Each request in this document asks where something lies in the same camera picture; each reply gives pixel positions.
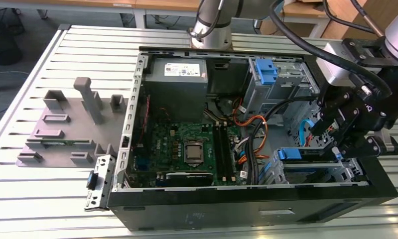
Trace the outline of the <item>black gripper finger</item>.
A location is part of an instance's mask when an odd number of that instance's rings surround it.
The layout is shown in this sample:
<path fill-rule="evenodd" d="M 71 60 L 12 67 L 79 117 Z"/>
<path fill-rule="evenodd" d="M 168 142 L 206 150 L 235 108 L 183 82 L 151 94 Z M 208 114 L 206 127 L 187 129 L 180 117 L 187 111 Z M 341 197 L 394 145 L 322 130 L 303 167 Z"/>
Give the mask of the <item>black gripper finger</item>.
<path fill-rule="evenodd" d="M 339 123 L 333 132 L 331 153 L 337 159 L 363 158 L 378 156 L 381 147 L 373 137 L 365 137 L 366 132 L 355 130 L 354 119 Z"/>
<path fill-rule="evenodd" d="M 358 122 L 361 116 L 361 99 L 357 90 L 347 87 L 329 86 L 318 98 L 321 107 L 318 122 L 311 134 L 319 136 L 335 122 L 338 125 L 333 136 L 359 136 Z"/>

